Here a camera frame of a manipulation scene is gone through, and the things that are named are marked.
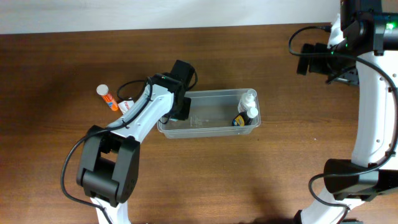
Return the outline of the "dark bottle white cap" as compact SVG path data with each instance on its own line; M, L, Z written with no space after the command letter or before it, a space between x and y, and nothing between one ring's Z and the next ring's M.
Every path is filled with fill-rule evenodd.
M231 125L232 126L249 126L253 119L258 116L259 112L258 109L255 107L250 107L246 111L241 112L238 114L233 120Z

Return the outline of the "white spray bottle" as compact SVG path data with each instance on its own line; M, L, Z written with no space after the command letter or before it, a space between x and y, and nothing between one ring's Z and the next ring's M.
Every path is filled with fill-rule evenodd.
M254 89L249 89L243 93L238 104L238 112L247 111L251 107L256 107L257 92Z

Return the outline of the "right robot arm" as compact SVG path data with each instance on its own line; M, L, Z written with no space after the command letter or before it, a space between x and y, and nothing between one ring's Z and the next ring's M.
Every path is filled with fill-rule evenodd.
M325 27L327 44L305 44L297 73L359 87L358 132L350 159L329 159L324 189L294 223L344 223L352 209L397 192L397 12L394 1L345 0Z

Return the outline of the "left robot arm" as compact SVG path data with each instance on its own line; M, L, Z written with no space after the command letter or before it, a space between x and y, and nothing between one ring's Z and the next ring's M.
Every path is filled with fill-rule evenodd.
M161 118L188 118L191 99L185 94L197 80L194 67L177 60L171 72L147 78L140 98L119 119L88 130L76 182L100 223L129 223L127 200L137 184L141 143Z

